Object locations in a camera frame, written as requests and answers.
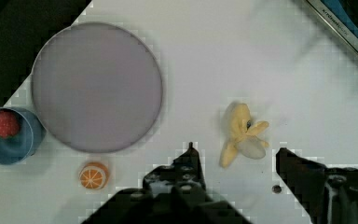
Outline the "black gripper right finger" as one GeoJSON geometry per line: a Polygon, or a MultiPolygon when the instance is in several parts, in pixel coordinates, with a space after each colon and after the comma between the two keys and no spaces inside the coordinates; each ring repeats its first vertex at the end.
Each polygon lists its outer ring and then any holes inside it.
{"type": "Polygon", "coordinates": [[[282,147],[276,172],[312,224],[358,224],[358,169],[328,168],[282,147]]]}

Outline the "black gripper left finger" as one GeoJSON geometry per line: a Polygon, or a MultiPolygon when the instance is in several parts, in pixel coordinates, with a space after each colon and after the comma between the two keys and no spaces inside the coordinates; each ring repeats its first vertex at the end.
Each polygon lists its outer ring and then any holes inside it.
{"type": "Polygon", "coordinates": [[[146,174],[142,187],[157,197],[161,193],[170,193],[177,184],[194,184],[206,190],[200,154],[192,142],[170,165],[160,165],[146,174]]]}

